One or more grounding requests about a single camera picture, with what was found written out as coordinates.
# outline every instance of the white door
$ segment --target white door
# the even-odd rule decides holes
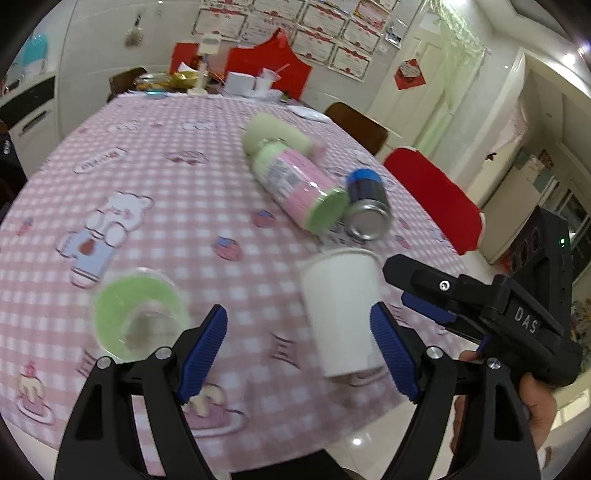
[[[414,145],[443,100],[444,54],[441,35],[424,28],[409,42],[405,60],[417,59],[426,85],[399,90],[394,80],[399,63],[390,68],[368,114],[388,129],[388,140],[376,156],[384,161],[398,147]]]

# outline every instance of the bottle label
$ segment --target bottle label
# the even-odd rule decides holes
[[[279,156],[276,158],[265,175],[265,187],[281,205],[285,205],[293,191],[303,182],[299,172],[290,167]]]

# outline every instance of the pink checkered tablecloth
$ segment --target pink checkered tablecloth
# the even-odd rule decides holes
[[[123,96],[58,147],[0,228],[5,419],[58,448],[102,354],[93,336],[93,292],[134,267],[170,277],[189,300],[195,325],[215,303],[228,310],[226,340],[207,384],[186,408],[213,471],[309,454],[402,402],[384,368],[342,382],[322,376],[298,266],[350,240],[339,228],[321,237],[302,231],[255,181],[241,136],[259,111],[321,135],[328,143],[322,166],[339,183],[364,166],[382,176],[394,221],[367,248],[383,260],[403,253],[464,272],[414,198],[335,124],[236,99]],[[383,290],[426,344],[459,353],[460,339],[403,308],[400,291],[385,283]],[[141,402],[135,406],[142,449],[157,473],[147,415]]]

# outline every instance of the green cup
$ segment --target green cup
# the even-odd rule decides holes
[[[164,275],[140,269],[104,286],[93,301],[99,345],[122,362],[172,346],[190,327],[189,309]]]

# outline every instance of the kitchen cabinet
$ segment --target kitchen cabinet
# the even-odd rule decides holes
[[[25,81],[0,97],[0,120],[6,123],[21,167],[30,178],[59,145],[55,75]]]
[[[21,167],[29,179],[59,145],[55,100],[33,110],[10,129]]]

